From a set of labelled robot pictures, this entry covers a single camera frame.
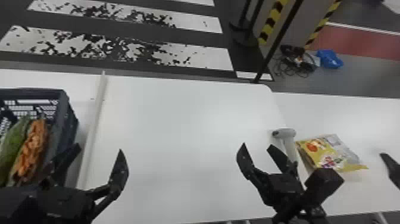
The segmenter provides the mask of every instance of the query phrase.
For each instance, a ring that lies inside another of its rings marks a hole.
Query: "snack bag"
[[[296,141],[296,147],[313,168],[331,168],[338,172],[368,169],[335,134]]]

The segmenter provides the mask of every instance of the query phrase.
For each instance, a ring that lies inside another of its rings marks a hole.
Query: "yellow and black striped post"
[[[260,37],[258,38],[258,42],[261,45],[265,45],[267,43],[267,39],[274,31],[274,26],[278,22],[283,8],[288,3],[288,1],[289,0],[278,0],[273,5],[272,10],[270,11],[270,15],[265,22],[264,27],[262,28]]]
[[[328,9],[328,12],[326,13],[325,17],[321,20],[321,22],[318,24],[317,28],[315,29],[314,33],[308,38],[307,43],[305,44],[305,49],[309,49],[311,47],[311,44],[314,42],[314,40],[317,38],[318,34],[322,30],[322,28],[325,26],[325,24],[329,21],[329,18],[332,16],[335,10],[339,7],[340,3],[342,0],[336,0]]]

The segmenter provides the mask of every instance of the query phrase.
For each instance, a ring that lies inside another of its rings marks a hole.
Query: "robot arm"
[[[66,188],[58,181],[81,152],[79,145],[58,154],[43,169],[39,181],[24,187],[0,189],[0,222],[88,224],[116,200],[125,187],[129,170],[120,150],[108,183],[89,191]]]

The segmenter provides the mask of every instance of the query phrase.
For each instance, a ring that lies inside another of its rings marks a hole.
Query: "red floor marking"
[[[400,61],[400,36],[325,26],[311,49],[332,49],[340,54]]]

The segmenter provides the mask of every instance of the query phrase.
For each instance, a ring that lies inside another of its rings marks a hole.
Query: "black robotic claw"
[[[297,163],[274,145],[268,153],[282,173],[268,174],[254,166],[246,145],[237,152],[240,171],[257,188],[265,205],[275,209],[273,223],[288,223],[297,216],[311,224],[328,223],[321,203],[331,196],[344,182],[333,169],[316,169],[305,182],[304,191],[297,172]]]
[[[0,189],[0,223],[92,223],[116,200],[129,176],[125,156],[120,150],[108,183],[84,191],[58,185],[58,178],[81,151],[78,145],[65,150],[43,169],[37,184]]]

